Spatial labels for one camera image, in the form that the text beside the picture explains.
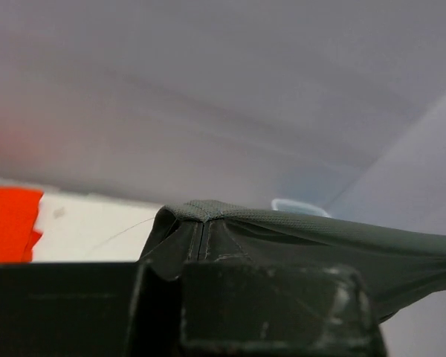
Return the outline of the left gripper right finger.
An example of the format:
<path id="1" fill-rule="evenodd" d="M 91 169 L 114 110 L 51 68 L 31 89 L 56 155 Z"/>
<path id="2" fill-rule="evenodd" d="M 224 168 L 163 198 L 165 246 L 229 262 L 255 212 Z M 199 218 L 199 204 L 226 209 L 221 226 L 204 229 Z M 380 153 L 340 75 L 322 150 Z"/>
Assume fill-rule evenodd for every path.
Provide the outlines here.
<path id="1" fill-rule="evenodd" d="M 204 223 L 183 267 L 184 356 L 385 356 L 359 274 L 304 261 L 258 263 L 223 222 Z"/>

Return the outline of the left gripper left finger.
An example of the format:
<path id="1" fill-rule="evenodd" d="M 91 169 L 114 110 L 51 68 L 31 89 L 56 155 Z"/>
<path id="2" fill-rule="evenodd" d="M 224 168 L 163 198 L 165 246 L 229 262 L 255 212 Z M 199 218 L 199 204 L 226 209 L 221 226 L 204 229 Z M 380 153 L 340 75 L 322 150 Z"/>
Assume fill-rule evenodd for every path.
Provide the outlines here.
<path id="1" fill-rule="evenodd" d="M 174 224 L 133 263 L 0 264 L 0 356 L 191 356 L 181 270 L 201 235 Z"/>

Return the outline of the dark grey t-shirt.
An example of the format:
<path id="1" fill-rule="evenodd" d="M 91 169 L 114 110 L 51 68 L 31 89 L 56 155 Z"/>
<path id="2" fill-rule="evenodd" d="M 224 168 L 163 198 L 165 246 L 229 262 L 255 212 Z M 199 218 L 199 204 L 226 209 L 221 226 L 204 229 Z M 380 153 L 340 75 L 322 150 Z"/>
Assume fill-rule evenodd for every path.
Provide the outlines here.
<path id="1" fill-rule="evenodd" d="M 446 290 L 446 236 L 203 200 L 156 214 L 141 253 L 162 277 L 186 261 L 307 262 L 358 271 L 380 321 Z"/>

